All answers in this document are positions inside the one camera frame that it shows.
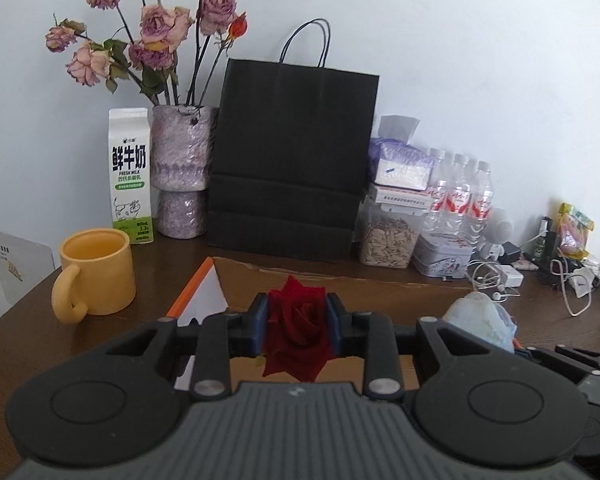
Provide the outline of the right water bottle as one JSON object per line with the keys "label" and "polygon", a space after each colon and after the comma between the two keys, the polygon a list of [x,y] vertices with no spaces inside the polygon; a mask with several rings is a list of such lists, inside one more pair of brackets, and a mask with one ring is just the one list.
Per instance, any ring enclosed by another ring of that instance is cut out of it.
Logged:
{"label": "right water bottle", "polygon": [[481,233],[486,226],[494,196],[491,176],[491,165],[480,160],[474,182],[471,185],[471,198],[466,216],[466,240],[472,246],[478,244]]}

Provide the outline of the purple textured vase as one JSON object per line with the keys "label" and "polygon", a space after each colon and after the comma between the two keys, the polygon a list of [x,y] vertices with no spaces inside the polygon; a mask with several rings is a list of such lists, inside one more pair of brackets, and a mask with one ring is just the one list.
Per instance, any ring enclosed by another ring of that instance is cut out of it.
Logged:
{"label": "purple textured vase", "polygon": [[177,240],[204,234],[218,110],[158,105],[150,129],[151,185],[158,191],[156,229]]}

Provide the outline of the black power adapter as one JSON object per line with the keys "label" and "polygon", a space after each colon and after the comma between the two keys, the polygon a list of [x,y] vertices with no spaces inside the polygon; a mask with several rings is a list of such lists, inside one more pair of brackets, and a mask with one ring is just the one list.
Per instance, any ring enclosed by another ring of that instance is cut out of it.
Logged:
{"label": "black power adapter", "polygon": [[520,248],[512,242],[505,242],[502,246],[503,251],[498,257],[498,262],[501,264],[507,264],[512,266],[516,261],[519,260],[521,255]]}

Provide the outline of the black paper shopping bag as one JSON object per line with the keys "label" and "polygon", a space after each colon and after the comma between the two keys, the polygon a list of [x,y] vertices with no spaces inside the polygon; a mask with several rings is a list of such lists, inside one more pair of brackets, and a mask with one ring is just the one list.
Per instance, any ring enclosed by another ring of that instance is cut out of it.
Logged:
{"label": "black paper shopping bag", "polygon": [[379,78],[231,60],[208,192],[209,245],[302,260],[348,258]]}

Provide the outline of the black phone stand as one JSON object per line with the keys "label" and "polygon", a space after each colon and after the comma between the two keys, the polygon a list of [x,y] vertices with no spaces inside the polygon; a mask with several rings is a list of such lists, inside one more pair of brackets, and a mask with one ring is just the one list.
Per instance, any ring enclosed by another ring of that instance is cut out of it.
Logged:
{"label": "black phone stand", "polygon": [[541,284],[557,290],[560,287],[560,274],[569,273],[579,267],[576,260],[568,258],[560,251],[562,237],[554,227],[551,218],[540,221],[539,236],[532,248],[532,262],[538,267],[538,280]]}

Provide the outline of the dried pink rose bouquet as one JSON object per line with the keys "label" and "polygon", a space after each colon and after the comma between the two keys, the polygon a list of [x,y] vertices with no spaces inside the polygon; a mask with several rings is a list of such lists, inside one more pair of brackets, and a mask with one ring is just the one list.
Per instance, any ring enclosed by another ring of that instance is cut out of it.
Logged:
{"label": "dried pink rose bouquet", "polygon": [[86,0],[92,9],[114,11],[120,18],[117,34],[97,41],[79,21],[55,20],[45,34],[45,47],[62,53],[75,47],[66,73],[83,87],[104,84],[114,93],[120,80],[159,105],[201,107],[212,77],[198,84],[210,48],[216,53],[210,70],[248,30],[247,14],[236,0],[197,0],[195,10],[169,8],[162,0]]}

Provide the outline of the water bottle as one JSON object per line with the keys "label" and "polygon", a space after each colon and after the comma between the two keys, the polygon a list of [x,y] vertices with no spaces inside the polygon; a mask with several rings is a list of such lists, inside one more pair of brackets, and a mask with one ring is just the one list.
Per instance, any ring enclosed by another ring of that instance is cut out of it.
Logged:
{"label": "water bottle", "polygon": [[456,154],[451,168],[451,180],[446,191],[442,211],[442,232],[457,235],[468,211],[471,196],[471,176],[468,174],[469,157]]}
{"label": "water bottle", "polygon": [[486,226],[494,196],[491,176],[491,165],[480,160],[474,182],[471,185],[471,198],[466,216],[466,240],[472,246],[478,244],[481,233]]}
{"label": "water bottle", "polygon": [[425,233],[432,233],[437,229],[449,186],[448,170],[445,167],[445,151],[438,148],[430,148],[429,156],[434,159],[434,168],[432,168],[427,188],[427,194],[431,198],[431,205],[424,218],[424,222],[422,222],[422,230]]}

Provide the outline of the white flat box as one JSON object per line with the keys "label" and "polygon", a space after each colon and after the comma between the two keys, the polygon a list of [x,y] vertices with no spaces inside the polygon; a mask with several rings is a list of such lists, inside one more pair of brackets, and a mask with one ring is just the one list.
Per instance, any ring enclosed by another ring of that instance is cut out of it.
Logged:
{"label": "white flat box", "polygon": [[367,188],[367,197],[376,204],[396,205],[417,209],[429,209],[434,202],[425,191],[407,190],[406,188],[389,188],[371,183]]}

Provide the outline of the white charger adapter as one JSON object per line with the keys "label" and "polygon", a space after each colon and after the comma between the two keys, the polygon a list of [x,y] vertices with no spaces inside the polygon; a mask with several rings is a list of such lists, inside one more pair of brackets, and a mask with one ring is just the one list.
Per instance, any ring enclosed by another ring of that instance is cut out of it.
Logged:
{"label": "white charger adapter", "polygon": [[512,266],[500,266],[498,273],[501,277],[501,284],[508,288],[518,288],[524,281],[524,276]]}

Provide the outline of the red artificial rose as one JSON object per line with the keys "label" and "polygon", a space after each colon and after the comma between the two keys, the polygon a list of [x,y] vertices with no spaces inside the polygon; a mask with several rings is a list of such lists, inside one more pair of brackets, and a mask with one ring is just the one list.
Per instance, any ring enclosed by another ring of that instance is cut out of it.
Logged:
{"label": "red artificial rose", "polygon": [[303,285],[289,275],[282,288],[268,292],[263,356],[264,377],[286,373],[298,382],[314,382],[335,357],[324,287]]}

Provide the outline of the purple tissue pack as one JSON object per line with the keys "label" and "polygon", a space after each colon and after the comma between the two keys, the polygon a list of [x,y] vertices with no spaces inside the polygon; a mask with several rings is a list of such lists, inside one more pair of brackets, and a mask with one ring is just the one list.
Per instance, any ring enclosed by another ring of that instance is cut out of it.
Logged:
{"label": "purple tissue pack", "polygon": [[434,159],[411,144],[418,126],[417,118],[381,116],[368,147],[370,183],[414,191],[428,188]]}

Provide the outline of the middle water bottle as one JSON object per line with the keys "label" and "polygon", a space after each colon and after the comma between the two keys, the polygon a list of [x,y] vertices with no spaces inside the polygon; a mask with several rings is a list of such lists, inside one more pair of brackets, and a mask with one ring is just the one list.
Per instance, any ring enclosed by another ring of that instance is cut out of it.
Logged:
{"label": "middle water bottle", "polygon": [[456,154],[451,168],[451,180],[446,191],[442,211],[442,232],[457,235],[468,211],[471,196],[471,176],[468,174],[469,157]]}

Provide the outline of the red orange cardboard box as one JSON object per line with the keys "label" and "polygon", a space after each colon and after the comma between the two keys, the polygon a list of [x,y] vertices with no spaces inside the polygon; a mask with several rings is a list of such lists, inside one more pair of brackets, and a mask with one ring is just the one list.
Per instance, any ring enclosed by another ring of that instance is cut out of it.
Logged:
{"label": "red orange cardboard box", "polygon": [[289,275],[306,286],[334,292],[349,311],[385,313],[396,324],[413,325],[423,316],[442,318],[451,304],[471,291],[442,285],[398,283],[260,268],[221,257],[209,257],[172,304],[168,315],[179,326],[201,322],[227,309],[245,311],[259,292],[279,288]]}

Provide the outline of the yellow snack bag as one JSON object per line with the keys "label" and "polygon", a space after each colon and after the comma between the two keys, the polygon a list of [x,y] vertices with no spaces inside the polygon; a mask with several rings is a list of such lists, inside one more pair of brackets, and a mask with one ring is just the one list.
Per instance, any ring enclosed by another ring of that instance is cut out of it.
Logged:
{"label": "yellow snack bag", "polygon": [[587,255],[588,234],[595,229],[595,222],[580,209],[568,203],[558,208],[557,233],[560,237],[559,250],[565,257],[583,260]]}

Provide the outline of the white metal tin box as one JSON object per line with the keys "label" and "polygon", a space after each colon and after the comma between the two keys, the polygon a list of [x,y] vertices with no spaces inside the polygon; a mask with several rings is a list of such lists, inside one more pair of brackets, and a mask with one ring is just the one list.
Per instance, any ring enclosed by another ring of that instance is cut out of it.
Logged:
{"label": "white metal tin box", "polygon": [[427,278],[465,277],[475,247],[454,235],[422,233],[412,253],[411,263]]}

